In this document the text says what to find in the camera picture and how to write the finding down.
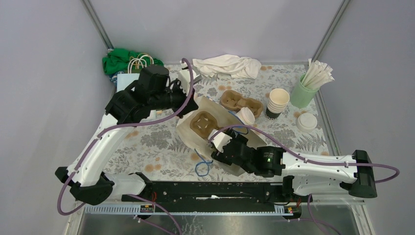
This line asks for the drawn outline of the brown pulp cup carrier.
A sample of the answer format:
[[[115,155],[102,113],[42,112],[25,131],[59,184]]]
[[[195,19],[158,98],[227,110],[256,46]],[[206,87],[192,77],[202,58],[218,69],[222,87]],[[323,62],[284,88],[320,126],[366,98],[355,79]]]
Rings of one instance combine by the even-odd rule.
[[[212,131],[220,129],[216,118],[206,111],[199,112],[190,121],[190,128],[204,140],[209,139]]]

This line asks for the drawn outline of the white coffee lid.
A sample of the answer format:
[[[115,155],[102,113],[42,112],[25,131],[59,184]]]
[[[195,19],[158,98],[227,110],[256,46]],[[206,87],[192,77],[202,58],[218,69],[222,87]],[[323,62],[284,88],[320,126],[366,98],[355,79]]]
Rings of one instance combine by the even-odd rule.
[[[236,116],[241,120],[244,125],[252,126],[255,122],[255,116],[253,112],[248,107],[242,107],[237,113]]]

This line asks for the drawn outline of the blue checkered paper bag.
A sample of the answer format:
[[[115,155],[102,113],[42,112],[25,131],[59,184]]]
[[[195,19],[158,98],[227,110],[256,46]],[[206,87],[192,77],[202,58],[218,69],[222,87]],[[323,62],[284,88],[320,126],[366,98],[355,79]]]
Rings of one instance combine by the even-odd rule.
[[[241,127],[242,121],[217,102],[203,95],[194,101],[198,109],[179,119],[176,132],[187,147],[195,149],[206,160],[212,160],[211,155],[217,150],[223,153],[225,146],[231,143],[231,134],[216,133],[229,125],[237,125],[232,130],[237,134],[242,132],[248,147],[256,149],[267,145],[254,131]]]

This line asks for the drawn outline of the stack of black paper cups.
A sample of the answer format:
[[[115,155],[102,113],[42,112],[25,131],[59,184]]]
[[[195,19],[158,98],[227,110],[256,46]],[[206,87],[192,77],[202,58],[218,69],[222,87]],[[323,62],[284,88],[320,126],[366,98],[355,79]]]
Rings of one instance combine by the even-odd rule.
[[[284,112],[290,101],[289,93],[284,89],[273,89],[269,93],[267,107],[265,111],[266,117],[276,119]]]

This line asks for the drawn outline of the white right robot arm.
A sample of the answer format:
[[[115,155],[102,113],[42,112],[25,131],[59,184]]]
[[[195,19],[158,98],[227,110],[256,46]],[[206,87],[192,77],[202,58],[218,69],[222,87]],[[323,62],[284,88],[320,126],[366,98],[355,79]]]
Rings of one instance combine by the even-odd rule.
[[[210,138],[215,151],[212,158],[248,174],[264,178],[283,178],[281,197],[288,202],[299,196],[346,191],[359,198],[375,198],[377,190],[364,150],[345,156],[319,156],[290,153],[281,147],[249,147],[248,139],[228,130]]]

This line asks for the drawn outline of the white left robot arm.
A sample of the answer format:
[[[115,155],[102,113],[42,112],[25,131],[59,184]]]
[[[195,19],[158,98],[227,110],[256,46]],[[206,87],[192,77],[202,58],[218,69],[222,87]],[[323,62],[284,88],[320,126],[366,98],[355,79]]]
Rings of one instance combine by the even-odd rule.
[[[98,205],[109,198],[133,194],[146,201],[152,189],[138,173],[114,175],[104,167],[135,127],[154,125],[152,111],[172,110],[173,116],[198,109],[194,101],[195,72],[183,65],[176,79],[166,67],[152,65],[133,74],[133,81],[116,92],[105,108],[101,123],[83,152],[69,166],[57,168],[56,177],[77,200]]]

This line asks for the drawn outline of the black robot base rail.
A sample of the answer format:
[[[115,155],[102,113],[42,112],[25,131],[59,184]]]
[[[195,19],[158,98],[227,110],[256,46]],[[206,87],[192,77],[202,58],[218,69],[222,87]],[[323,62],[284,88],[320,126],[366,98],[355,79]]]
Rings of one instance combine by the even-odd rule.
[[[155,202],[169,212],[271,212],[275,206],[306,203],[307,196],[294,194],[291,177],[282,183],[151,181],[138,198],[123,195],[123,202]]]

